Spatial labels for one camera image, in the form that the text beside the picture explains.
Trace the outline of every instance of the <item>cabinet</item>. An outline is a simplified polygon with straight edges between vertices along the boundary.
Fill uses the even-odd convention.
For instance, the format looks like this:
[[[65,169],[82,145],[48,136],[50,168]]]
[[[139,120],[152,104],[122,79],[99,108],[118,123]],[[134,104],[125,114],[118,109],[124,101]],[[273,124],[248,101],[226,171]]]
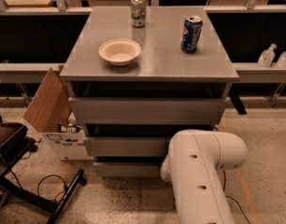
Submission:
[[[193,14],[203,32],[197,52],[187,54],[180,39]],[[103,61],[98,48],[114,38],[135,40],[142,53],[125,67]],[[158,176],[174,133],[220,122],[237,74],[201,7],[148,7],[139,29],[129,7],[95,7],[61,79],[97,174]]]

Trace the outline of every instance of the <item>white box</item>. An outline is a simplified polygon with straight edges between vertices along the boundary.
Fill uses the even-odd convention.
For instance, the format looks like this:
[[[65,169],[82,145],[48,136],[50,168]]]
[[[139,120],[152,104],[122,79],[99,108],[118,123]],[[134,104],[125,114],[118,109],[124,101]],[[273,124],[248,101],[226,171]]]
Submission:
[[[42,133],[61,161],[93,160],[84,145],[85,133]]]

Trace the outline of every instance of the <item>brown cardboard panel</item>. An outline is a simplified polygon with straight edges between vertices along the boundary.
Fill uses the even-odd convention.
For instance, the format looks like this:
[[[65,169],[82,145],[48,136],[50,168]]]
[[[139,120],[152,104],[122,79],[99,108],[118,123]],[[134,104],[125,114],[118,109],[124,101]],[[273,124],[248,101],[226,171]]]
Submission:
[[[68,98],[67,87],[50,69],[23,118],[38,132],[59,132],[59,123],[67,126],[71,113]]]

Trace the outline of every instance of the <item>gray tabletop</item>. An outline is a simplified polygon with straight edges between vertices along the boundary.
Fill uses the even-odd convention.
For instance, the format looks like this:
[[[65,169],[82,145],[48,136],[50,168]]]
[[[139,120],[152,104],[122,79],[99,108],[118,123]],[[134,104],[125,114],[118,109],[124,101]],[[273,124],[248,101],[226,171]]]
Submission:
[[[203,19],[198,49],[180,49],[183,23]],[[135,40],[140,56],[128,66],[116,67],[98,54],[99,47],[115,38]],[[202,7],[147,7],[147,22],[134,28],[129,7],[94,7],[61,73],[66,81],[191,81],[232,82],[235,68]]]

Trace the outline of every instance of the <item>dark blue can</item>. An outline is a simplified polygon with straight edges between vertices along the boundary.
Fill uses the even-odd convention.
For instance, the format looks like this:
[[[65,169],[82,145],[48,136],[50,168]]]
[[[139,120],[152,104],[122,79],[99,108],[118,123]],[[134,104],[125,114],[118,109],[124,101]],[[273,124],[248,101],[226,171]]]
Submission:
[[[197,50],[202,25],[202,18],[199,16],[194,15],[186,19],[182,33],[182,51],[191,53]]]

